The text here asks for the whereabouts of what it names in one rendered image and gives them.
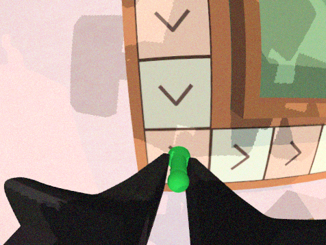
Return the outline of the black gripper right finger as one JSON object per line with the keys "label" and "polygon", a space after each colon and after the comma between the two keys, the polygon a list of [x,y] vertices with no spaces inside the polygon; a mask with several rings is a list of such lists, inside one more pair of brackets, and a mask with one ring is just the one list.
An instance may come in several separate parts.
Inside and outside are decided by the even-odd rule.
{"label": "black gripper right finger", "polygon": [[187,172],[190,245],[326,245],[326,219],[265,216],[195,157]]}

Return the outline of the green game pawn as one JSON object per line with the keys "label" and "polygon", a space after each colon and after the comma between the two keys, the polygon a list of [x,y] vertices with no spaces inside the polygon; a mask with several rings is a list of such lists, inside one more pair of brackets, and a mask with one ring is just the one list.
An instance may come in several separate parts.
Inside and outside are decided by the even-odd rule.
{"label": "green game pawn", "polygon": [[169,166],[171,174],[168,176],[168,188],[174,192],[184,192],[188,188],[190,178],[188,178],[187,166],[190,153],[182,146],[173,147],[169,152]]}

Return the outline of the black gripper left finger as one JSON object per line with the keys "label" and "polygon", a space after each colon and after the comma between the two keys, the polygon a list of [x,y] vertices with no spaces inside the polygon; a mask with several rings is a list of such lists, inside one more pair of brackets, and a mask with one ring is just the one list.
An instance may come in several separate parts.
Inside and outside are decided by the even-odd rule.
{"label": "black gripper left finger", "polygon": [[163,153],[127,180],[84,194],[28,178],[10,178],[3,191],[19,221],[72,245],[147,245],[168,175]]}

